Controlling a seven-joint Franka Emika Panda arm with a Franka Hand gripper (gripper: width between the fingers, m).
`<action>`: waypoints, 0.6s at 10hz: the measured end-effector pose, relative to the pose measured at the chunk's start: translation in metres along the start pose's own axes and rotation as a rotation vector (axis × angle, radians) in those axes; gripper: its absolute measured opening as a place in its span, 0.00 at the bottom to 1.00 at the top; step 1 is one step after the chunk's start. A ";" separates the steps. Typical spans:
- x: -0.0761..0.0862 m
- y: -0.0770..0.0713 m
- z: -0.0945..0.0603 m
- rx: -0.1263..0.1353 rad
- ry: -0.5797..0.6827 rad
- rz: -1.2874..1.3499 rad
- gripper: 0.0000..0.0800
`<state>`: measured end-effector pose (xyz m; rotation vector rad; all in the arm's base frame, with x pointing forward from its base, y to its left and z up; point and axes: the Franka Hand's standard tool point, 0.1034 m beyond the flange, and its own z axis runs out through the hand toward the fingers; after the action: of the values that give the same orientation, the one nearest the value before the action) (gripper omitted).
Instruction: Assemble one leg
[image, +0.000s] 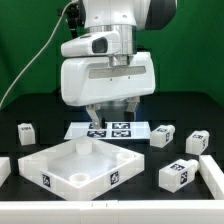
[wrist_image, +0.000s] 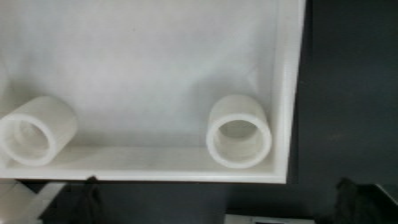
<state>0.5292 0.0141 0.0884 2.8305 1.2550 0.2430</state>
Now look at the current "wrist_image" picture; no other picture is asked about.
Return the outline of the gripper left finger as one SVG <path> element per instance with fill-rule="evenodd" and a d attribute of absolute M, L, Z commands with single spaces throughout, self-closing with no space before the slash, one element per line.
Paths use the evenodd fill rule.
<path fill-rule="evenodd" d="M 42 224 L 40 215 L 63 182 L 49 182 L 33 192 L 15 179 L 0 179 L 0 224 Z"/>

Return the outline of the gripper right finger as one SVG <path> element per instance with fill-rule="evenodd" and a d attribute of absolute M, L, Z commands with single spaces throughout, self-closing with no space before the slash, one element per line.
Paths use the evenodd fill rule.
<path fill-rule="evenodd" d="M 398 207 L 374 186 L 342 178 L 335 189 L 335 224 L 398 224 Z"/>

